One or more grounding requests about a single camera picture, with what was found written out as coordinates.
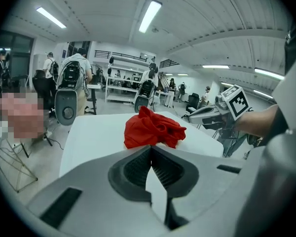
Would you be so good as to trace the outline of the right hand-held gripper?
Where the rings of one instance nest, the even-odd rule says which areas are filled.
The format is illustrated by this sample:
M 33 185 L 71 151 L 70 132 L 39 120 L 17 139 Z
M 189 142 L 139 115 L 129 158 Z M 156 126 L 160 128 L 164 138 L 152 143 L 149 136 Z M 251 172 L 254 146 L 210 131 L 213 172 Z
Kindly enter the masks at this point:
M 221 123 L 221 138 L 234 139 L 236 122 L 250 109 L 242 87 L 233 85 L 215 97 L 214 106 L 202 107 L 188 116 L 193 124 Z

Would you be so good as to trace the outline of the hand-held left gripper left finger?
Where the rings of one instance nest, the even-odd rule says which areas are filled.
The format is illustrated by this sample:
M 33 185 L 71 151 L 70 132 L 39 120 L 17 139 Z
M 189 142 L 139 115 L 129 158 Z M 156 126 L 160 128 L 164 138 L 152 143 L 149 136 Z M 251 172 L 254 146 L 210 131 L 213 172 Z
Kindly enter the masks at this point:
M 82 163 L 42 189 L 28 209 L 62 234 L 165 234 L 146 190 L 149 146 Z

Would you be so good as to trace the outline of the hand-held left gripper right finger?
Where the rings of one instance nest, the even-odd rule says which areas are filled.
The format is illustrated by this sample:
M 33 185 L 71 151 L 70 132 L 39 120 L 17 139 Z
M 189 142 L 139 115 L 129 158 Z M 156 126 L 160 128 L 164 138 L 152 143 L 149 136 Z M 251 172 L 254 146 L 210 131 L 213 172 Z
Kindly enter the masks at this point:
M 245 196 L 239 160 L 152 147 L 151 230 L 234 230 Z

